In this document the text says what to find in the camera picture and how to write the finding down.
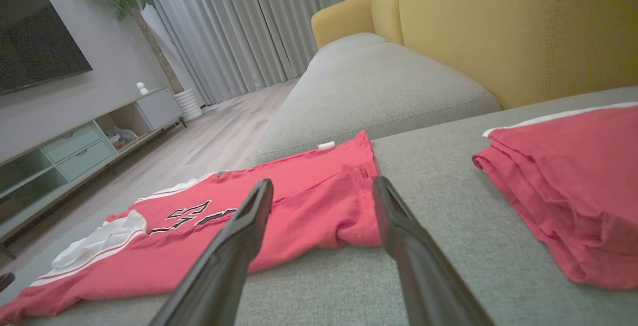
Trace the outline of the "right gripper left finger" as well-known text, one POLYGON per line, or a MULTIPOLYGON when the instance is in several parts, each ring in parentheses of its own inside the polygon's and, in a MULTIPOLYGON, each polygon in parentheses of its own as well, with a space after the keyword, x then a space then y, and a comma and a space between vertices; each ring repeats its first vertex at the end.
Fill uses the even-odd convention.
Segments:
POLYGON ((234 324, 249 265, 262 247, 273 193, 271 180, 257 182, 160 308, 152 326, 234 324))

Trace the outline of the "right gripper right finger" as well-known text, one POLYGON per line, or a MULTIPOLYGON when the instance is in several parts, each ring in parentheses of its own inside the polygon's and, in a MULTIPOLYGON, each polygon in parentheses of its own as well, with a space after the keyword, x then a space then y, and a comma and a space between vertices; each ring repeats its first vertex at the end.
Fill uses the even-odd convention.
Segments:
POLYGON ((389 179, 373 183, 381 245, 394 259, 412 326, 491 326, 477 301, 389 179))

